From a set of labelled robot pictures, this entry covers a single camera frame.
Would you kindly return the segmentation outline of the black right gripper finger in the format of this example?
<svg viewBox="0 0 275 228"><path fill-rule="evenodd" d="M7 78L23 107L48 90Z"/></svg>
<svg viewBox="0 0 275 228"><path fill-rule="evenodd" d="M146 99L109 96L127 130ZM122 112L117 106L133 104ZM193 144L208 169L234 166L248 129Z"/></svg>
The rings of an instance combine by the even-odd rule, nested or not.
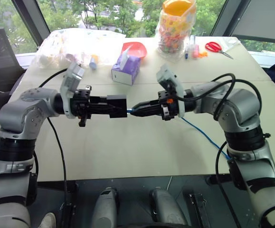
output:
<svg viewBox="0 0 275 228"><path fill-rule="evenodd" d="M133 111L159 111L161 109L158 100L140 102L132 107Z"/></svg>
<svg viewBox="0 0 275 228"><path fill-rule="evenodd" d="M138 107L133 108L131 111L131 115L137 117L147 117L152 115L161 115L160 107Z"/></svg>

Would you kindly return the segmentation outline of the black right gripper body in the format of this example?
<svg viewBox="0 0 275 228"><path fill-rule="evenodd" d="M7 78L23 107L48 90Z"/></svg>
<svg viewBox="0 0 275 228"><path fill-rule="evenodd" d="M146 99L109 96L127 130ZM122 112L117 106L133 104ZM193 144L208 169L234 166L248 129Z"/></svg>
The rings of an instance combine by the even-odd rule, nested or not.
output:
<svg viewBox="0 0 275 228"><path fill-rule="evenodd" d="M175 95L167 91L158 92L162 120L169 121L179 113L178 100Z"/></svg>

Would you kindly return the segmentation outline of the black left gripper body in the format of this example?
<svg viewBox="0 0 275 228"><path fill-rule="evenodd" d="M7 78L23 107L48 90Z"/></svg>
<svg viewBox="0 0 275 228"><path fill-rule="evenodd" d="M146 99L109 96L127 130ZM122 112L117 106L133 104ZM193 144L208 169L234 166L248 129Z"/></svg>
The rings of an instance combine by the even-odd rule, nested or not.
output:
<svg viewBox="0 0 275 228"><path fill-rule="evenodd" d="M71 113L80 120L79 127L85 127L87 119L92 115L89 111L91 90L92 87L87 85L85 89L76 90L70 99Z"/></svg>

